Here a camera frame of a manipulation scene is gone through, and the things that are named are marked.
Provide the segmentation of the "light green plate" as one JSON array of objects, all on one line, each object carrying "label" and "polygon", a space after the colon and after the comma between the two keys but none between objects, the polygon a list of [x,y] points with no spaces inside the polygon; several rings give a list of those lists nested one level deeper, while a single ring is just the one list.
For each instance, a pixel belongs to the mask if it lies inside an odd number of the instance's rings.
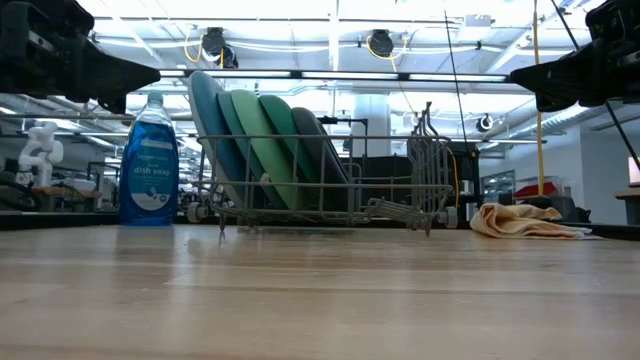
[{"label": "light green plate", "polygon": [[311,198],[302,188],[293,186],[291,155],[282,141],[276,138],[259,98],[248,90],[232,90],[231,99],[243,131],[263,168],[263,174],[257,178],[266,193],[276,198],[274,208],[308,209],[312,205]]}]

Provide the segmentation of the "blue plate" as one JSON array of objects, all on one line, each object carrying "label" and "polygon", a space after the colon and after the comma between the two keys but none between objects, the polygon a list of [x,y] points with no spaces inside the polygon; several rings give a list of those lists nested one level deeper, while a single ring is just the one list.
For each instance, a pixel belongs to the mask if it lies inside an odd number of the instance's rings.
[{"label": "blue plate", "polygon": [[278,194],[269,187],[231,185],[231,182],[251,181],[256,183],[263,175],[264,168],[255,152],[248,147],[247,138],[231,138],[244,135],[235,111],[230,93],[211,76],[203,71],[195,71],[188,78],[188,93],[192,117],[206,156],[215,170],[215,178],[222,185],[224,193],[234,207],[266,208],[279,205]]}]

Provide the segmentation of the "red item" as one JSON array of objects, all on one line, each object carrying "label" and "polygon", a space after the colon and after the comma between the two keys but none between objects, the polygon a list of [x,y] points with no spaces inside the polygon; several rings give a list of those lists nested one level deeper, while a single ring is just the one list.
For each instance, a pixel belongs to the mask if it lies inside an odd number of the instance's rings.
[{"label": "red item", "polygon": [[548,195],[556,194],[557,190],[558,188],[553,182],[545,182],[542,185],[541,189],[538,189],[537,184],[530,184],[530,185],[525,185],[524,187],[518,189],[513,194],[513,197],[515,199],[525,199],[525,198],[532,198],[532,197],[538,197],[538,196],[548,196]]}]

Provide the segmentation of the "beige crumpled cloth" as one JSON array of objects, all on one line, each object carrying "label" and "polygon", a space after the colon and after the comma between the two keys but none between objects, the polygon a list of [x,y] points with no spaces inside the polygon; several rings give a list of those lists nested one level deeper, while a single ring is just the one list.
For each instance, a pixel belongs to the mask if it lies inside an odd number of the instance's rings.
[{"label": "beige crumpled cloth", "polygon": [[592,230],[558,224],[562,218],[553,207],[541,209],[529,204],[483,204],[470,221],[472,230],[504,239],[581,239]]}]

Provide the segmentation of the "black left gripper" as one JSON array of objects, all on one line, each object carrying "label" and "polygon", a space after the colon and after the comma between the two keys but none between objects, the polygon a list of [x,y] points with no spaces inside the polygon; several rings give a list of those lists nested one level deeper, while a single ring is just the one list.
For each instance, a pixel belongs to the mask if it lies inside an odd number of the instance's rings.
[{"label": "black left gripper", "polygon": [[44,98],[77,89],[113,114],[160,71],[87,40],[94,17],[77,0],[0,0],[0,93]]}]

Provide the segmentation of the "black background workbench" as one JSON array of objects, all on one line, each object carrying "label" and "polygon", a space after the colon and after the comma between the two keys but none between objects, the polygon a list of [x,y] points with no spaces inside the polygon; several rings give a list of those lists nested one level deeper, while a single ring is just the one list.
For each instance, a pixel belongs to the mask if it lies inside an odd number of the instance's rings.
[{"label": "black background workbench", "polygon": [[456,207],[458,216],[466,220],[471,211],[483,202],[479,177],[479,150],[473,144],[459,142],[431,142],[419,146],[401,143],[403,152],[389,156],[343,156],[345,169],[364,183],[383,183],[382,189],[365,189],[364,201],[377,197],[397,203],[409,204],[413,200],[411,189],[391,189],[394,184],[410,184],[418,177],[415,162],[422,160],[424,181],[429,184],[443,183],[451,187],[446,205]]}]

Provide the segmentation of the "silver ventilation duct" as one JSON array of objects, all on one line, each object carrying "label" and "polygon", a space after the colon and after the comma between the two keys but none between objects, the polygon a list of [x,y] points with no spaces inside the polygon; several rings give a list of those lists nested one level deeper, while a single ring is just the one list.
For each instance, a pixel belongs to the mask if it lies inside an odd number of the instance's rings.
[{"label": "silver ventilation duct", "polygon": [[[640,104],[624,105],[621,102],[611,102],[610,105],[617,115],[630,115],[632,111],[640,112]],[[573,106],[567,110],[544,117],[541,120],[541,130],[543,134],[559,132],[599,116],[609,117],[605,105],[593,108]]]}]

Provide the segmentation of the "grey wire dish rack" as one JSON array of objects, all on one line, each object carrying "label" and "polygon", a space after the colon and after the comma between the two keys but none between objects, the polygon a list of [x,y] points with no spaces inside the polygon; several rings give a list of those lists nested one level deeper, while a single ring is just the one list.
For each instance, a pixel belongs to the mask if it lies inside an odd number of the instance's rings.
[{"label": "grey wire dish rack", "polygon": [[[347,157],[364,155],[356,154],[353,147],[358,142],[364,142],[365,136],[347,136],[349,149]],[[433,141],[439,143],[450,143],[446,137],[439,136],[431,125],[430,113],[424,110],[418,119],[417,125],[410,133],[402,137],[402,142],[417,146],[423,143],[431,143]],[[227,217],[236,218],[237,220],[248,221],[248,226],[255,226],[257,220],[275,220],[289,222],[293,220],[306,220],[314,223],[321,221],[339,222],[349,226],[355,226],[359,223],[369,223],[374,219],[392,220],[403,223],[407,228],[412,230],[422,230],[429,232],[434,223],[440,223],[448,228],[454,228],[458,224],[458,215],[456,207],[448,207],[446,205],[451,187],[443,183],[429,184],[424,181],[422,173],[422,160],[415,162],[417,170],[414,174],[418,177],[410,184],[400,184],[398,186],[391,184],[388,187],[394,189],[411,189],[413,191],[413,200],[409,204],[397,203],[384,198],[373,197],[366,201],[362,199],[365,189],[382,189],[386,187],[383,183],[364,183],[361,179],[355,177],[352,172],[347,171],[348,189],[347,204],[345,211],[323,211],[323,210],[285,210],[274,208],[255,208],[253,205],[246,205],[245,208],[237,208],[232,205],[228,199],[222,183],[215,178],[215,170],[211,167],[211,174],[199,174],[194,186],[197,189],[196,201],[190,203],[186,208],[186,216],[189,221],[197,223],[205,219],[208,215],[215,215],[219,219],[219,226],[226,226]],[[261,182],[253,183],[251,181],[231,182],[231,185],[245,186],[262,186]]]}]

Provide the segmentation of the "black metal frame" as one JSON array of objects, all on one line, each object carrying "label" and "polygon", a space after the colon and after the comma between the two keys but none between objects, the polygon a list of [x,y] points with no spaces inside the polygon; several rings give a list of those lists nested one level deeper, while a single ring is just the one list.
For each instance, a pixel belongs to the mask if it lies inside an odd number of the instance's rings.
[{"label": "black metal frame", "polygon": [[364,156],[368,155],[368,135],[369,135],[369,120],[364,118],[364,119],[343,119],[343,118],[337,118],[335,116],[322,116],[322,117],[318,117],[317,120],[322,123],[323,125],[337,125],[340,123],[345,123],[348,124],[349,126],[352,126],[353,123],[360,123],[364,126],[364,142],[365,142],[365,151],[364,151]]}]

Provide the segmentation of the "glass-front cabinet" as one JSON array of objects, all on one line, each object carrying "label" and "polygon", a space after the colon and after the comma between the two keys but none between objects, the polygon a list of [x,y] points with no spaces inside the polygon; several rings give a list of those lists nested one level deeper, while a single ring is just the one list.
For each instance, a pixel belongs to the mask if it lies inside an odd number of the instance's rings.
[{"label": "glass-front cabinet", "polygon": [[516,184],[515,171],[505,171],[481,178],[481,190],[485,203],[512,205]]}]

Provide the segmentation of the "teal plate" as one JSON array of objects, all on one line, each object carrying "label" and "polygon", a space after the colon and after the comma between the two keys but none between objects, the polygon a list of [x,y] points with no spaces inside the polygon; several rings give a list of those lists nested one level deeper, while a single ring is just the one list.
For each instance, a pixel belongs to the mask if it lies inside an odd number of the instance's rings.
[{"label": "teal plate", "polygon": [[[239,156],[238,160],[233,161],[233,164],[239,170],[236,175],[229,175],[229,179],[237,182],[251,181],[257,183],[265,175],[265,170],[250,144],[250,139],[243,138],[245,131],[236,113],[231,92],[223,91],[219,93],[217,100],[228,128],[227,134],[235,136],[234,139],[226,139],[226,142],[231,144],[232,150]],[[252,190],[254,191],[253,199],[249,200],[249,187],[245,185],[238,187],[238,192],[241,196],[241,200],[238,202],[239,206],[244,206],[245,202],[247,202],[255,208],[286,208],[286,204],[273,186],[254,186]]]}]

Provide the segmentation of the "dark grey bag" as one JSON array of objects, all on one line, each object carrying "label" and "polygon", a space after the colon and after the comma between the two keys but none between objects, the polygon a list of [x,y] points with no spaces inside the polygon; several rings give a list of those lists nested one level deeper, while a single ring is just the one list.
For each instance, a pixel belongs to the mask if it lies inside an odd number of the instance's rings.
[{"label": "dark grey bag", "polygon": [[590,223],[591,211],[576,206],[571,197],[537,196],[525,199],[522,203],[533,205],[541,209],[552,207],[560,213],[560,222]]}]

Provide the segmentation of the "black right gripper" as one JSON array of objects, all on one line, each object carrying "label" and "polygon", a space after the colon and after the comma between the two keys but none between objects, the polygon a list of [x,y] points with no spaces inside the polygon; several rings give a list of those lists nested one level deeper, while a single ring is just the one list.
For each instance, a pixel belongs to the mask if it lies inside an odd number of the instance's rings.
[{"label": "black right gripper", "polygon": [[587,13],[587,26],[591,44],[510,73],[535,94],[539,112],[597,106],[598,96],[640,103],[640,0],[606,0]]}]

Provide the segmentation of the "wooden desk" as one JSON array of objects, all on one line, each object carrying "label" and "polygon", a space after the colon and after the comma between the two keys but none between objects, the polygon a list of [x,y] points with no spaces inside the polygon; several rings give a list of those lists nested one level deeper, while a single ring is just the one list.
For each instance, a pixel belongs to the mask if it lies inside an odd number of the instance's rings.
[{"label": "wooden desk", "polygon": [[627,224],[640,226],[640,187],[617,191],[614,196],[625,203]]}]

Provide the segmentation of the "dark green plate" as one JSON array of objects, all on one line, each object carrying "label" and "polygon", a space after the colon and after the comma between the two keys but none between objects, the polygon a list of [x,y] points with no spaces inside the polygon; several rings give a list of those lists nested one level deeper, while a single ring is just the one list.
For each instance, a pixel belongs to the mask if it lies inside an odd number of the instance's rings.
[{"label": "dark green plate", "polygon": [[279,188],[290,193],[297,210],[345,211],[348,175],[321,122],[275,95],[262,95],[259,103],[288,162],[288,178]]}]

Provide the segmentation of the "black aluminium table frame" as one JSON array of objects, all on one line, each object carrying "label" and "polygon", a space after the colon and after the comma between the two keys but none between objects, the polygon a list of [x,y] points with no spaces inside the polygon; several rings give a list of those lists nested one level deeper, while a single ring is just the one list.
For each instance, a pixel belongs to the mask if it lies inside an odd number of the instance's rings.
[{"label": "black aluminium table frame", "polygon": [[[174,224],[194,225],[190,223],[186,216],[177,216]],[[247,225],[246,220],[237,220],[236,218],[227,217],[226,225]],[[444,225],[434,223],[431,230],[471,230],[469,222],[459,223],[456,229],[445,228]],[[640,225],[606,225],[594,223],[559,223],[566,226],[577,226],[589,228],[592,234],[606,239],[628,240],[640,242]],[[68,228],[68,227],[88,227],[103,225],[120,225],[119,215],[116,213],[20,213],[20,212],[0,212],[0,231],[9,230],[30,230],[45,228]],[[219,225],[217,217],[209,217],[195,225]],[[285,228],[293,227],[329,227],[329,228],[385,228],[400,229],[407,226],[400,222],[392,220],[374,219],[369,223],[359,223],[355,226],[349,226],[339,222],[321,221],[314,223],[306,220],[293,220],[289,222],[275,220],[257,220],[254,225],[257,226],[283,226]]]}]

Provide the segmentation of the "blue dish soap bottle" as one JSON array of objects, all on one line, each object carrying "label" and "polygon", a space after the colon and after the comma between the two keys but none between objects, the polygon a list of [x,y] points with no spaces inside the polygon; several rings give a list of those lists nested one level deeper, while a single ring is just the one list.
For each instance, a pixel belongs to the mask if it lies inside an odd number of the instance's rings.
[{"label": "blue dish soap bottle", "polygon": [[179,154],[163,95],[152,91],[132,123],[121,162],[119,218],[125,226],[170,226],[177,214]]}]

